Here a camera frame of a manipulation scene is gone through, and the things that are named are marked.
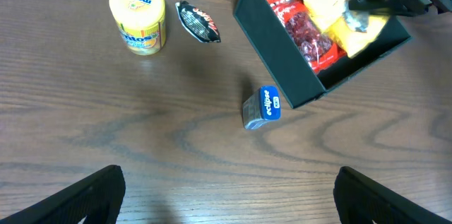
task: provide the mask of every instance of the mentos bottle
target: mentos bottle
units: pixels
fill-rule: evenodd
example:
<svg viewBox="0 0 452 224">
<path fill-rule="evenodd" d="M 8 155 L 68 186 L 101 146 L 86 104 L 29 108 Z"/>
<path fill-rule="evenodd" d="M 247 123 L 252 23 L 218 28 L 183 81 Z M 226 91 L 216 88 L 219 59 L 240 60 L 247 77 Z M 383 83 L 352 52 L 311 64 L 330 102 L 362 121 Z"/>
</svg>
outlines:
<svg viewBox="0 0 452 224">
<path fill-rule="evenodd" d="M 280 96 L 275 86 L 263 86 L 243 104 L 245 129 L 258 129 L 281 118 Z"/>
<path fill-rule="evenodd" d="M 139 55 L 162 49 L 166 41 L 165 0 L 109 0 L 121 37 Z"/>
</svg>

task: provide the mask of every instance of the open box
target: open box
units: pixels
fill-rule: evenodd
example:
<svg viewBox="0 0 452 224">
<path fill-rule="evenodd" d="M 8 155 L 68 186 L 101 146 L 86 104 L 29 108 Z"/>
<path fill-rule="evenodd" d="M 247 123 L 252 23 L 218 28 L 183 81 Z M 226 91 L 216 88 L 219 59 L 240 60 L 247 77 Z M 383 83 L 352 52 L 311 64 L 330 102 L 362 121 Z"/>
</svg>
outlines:
<svg viewBox="0 0 452 224">
<path fill-rule="evenodd" d="M 411 38 L 391 17 L 378 39 L 355 58 L 342 58 L 316 75 L 266 0 L 239 0 L 234 16 L 291 108 L 319 99 Z"/>
</svg>

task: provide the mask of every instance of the blue label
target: blue label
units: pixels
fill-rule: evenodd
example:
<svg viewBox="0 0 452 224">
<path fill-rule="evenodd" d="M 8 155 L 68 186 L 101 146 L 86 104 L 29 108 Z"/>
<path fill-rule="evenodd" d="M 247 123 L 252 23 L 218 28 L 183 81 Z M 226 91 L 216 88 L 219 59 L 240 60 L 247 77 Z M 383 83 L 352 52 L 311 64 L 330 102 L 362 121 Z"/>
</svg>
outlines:
<svg viewBox="0 0 452 224">
<path fill-rule="evenodd" d="M 264 86 L 259 91 L 262 118 L 271 121 L 281 118 L 278 89 L 275 86 Z"/>
<path fill-rule="evenodd" d="M 150 48 L 153 47 L 156 43 L 156 41 L 151 42 L 151 40 L 158 37 L 158 33 L 152 33 L 149 36 L 145 37 L 135 37 L 130 34 L 127 34 L 123 30 L 119 29 L 119 32 L 121 33 L 121 36 L 123 40 L 127 43 L 127 45 L 137 48 Z"/>
</svg>

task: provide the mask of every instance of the packaged food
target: packaged food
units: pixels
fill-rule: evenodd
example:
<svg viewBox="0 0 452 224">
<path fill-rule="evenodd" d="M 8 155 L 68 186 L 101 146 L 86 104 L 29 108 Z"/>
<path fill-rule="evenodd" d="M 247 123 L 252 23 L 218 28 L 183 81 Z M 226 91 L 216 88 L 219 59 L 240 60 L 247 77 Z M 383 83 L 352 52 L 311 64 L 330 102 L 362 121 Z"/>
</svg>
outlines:
<svg viewBox="0 0 452 224">
<path fill-rule="evenodd" d="M 327 35 L 312 23 L 302 0 L 267 0 L 300 53 L 318 73 L 345 55 Z"/>
<path fill-rule="evenodd" d="M 327 29 L 326 34 L 347 52 L 349 58 L 353 58 L 377 39 L 387 22 L 387 16 L 370 16 L 367 32 L 360 33 L 351 30 L 342 17 Z"/>
<path fill-rule="evenodd" d="M 245 129 L 258 129 L 281 117 L 280 96 L 275 86 L 263 86 L 243 103 Z"/>
<path fill-rule="evenodd" d="M 165 0 L 109 0 L 121 37 L 135 54 L 149 55 L 166 41 Z"/>
<path fill-rule="evenodd" d="M 352 58 L 375 41 L 389 17 L 370 16 L 366 11 L 351 11 L 348 1 L 303 0 L 320 31 L 337 42 Z"/>
<path fill-rule="evenodd" d="M 221 42 L 220 33 L 212 18 L 187 1 L 176 3 L 179 20 L 192 36 L 202 43 Z"/>
</svg>

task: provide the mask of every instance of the yellow mentos container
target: yellow mentos container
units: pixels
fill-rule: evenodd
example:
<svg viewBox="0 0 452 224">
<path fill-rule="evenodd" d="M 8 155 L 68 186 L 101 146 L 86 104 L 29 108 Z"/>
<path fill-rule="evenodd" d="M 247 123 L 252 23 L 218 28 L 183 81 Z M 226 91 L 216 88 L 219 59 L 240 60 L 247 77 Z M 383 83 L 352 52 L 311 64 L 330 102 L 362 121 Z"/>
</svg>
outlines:
<svg viewBox="0 0 452 224">
<path fill-rule="evenodd" d="M 139 55 L 162 49 L 166 41 L 165 0 L 109 0 L 127 47 Z"/>
</svg>

